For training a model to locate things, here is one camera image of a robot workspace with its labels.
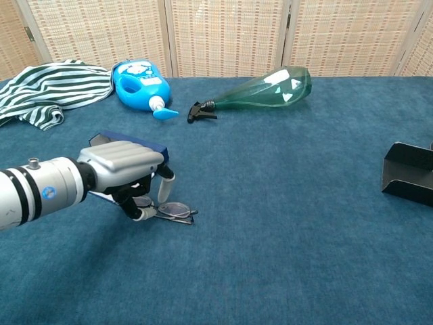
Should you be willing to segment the green white striped cloth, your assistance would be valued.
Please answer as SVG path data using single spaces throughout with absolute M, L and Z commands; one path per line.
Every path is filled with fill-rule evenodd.
M 81 60 L 28 66 L 0 87 L 0 127 L 14 119 L 46 131 L 64 122 L 64 111 L 107 98 L 112 69 Z

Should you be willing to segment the blue detergent pump bottle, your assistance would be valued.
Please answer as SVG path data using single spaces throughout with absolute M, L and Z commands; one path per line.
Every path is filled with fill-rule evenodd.
M 179 115 L 166 107 L 170 86 L 153 62 L 144 59 L 120 62 L 113 67 L 112 80 L 119 100 L 127 107 L 149 111 L 160 121 Z

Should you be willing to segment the blue glasses case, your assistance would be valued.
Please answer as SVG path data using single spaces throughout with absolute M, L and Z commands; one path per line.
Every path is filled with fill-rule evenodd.
M 152 177 L 159 175 L 158 202 L 163 203 L 168 200 L 175 180 L 168 166 L 166 146 L 113 131 L 94 135 L 79 158 L 94 168 L 95 191 L 105 195 L 113 196 L 123 189 L 131 196 L 147 194 Z

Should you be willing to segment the black unfolded cardboard box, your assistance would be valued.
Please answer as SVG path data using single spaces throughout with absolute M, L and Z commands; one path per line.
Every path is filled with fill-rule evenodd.
M 429 148 L 393 143 L 383 160 L 381 191 L 433 207 L 433 142 Z

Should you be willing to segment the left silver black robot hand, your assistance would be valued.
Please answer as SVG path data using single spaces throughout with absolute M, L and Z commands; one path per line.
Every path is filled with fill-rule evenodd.
M 110 195 L 133 221 L 144 221 L 156 215 L 154 208 L 139 208 L 133 200 L 149 192 L 152 173 L 162 178 L 159 203 L 167 201 L 175 180 L 163 154 L 130 141 L 84 148 L 77 161 L 88 172 L 86 189 Z

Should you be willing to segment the blue table mat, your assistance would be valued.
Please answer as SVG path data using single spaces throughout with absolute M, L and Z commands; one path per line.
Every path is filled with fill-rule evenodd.
M 193 225 L 95 196 L 0 232 L 0 325 L 433 325 L 433 208 L 381 191 L 394 142 L 433 143 L 433 77 L 316 78 L 286 110 L 194 102 L 242 79 L 171 79 L 160 122 L 115 96 L 41 131 L 0 127 L 0 169 L 110 130 L 165 145 Z

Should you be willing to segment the bamboo folding screen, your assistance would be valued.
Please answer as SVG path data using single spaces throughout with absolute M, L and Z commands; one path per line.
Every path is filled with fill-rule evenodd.
M 140 58 L 168 77 L 433 77 L 433 0 L 0 0 L 0 80 Z

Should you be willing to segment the thin-framed eyeglasses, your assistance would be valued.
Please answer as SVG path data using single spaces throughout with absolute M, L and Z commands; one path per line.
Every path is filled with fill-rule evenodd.
M 133 199 L 142 216 L 139 221 L 148 220 L 152 217 L 192 225 L 193 216 L 198 213 L 181 202 L 164 202 L 155 204 L 149 196 L 139 196 Z

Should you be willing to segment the green spray bottle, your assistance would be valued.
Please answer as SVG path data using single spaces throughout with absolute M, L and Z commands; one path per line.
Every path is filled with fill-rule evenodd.
M 281 66 L 254 77 L 225 93 L 191 106 L 187 122 L 216 119 L 215 110 L 250 108 L 287 108 L 312 91 L 312 79 L 304 66 Z

